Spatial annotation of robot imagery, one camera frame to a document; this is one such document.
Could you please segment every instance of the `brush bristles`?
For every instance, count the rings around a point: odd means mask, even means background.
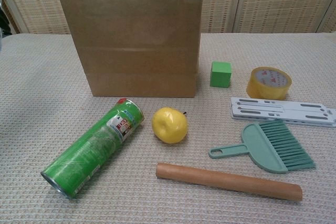
[[[259,125],[288,170],[315,167],[314,161],[290,133],[283,121],[275,120]]]

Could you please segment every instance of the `green block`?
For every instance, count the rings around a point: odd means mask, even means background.
[[[213,61],[211,67],[210,86],[228,88],[231,78],[231,63]]]

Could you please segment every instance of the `chip can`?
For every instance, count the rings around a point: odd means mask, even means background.
[[[41,175],[67,198],[74,198],[100,166],[139,126],[144,116],[123,98],[92,128],[67,148]]]

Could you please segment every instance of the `yellow apple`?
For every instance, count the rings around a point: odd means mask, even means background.
[[[163,107],[156,111],[152,118],[154,134],[163,142],[175,144],[187,134],[187,118],[180,111]]]

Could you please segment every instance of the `mint green dustpan brush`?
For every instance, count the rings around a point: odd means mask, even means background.
[[[260,168],[271,173],[314,168],[315,164],[283,121],[252,123],[241,133],[242,144],[216,147],[211,158],[249,154]]]

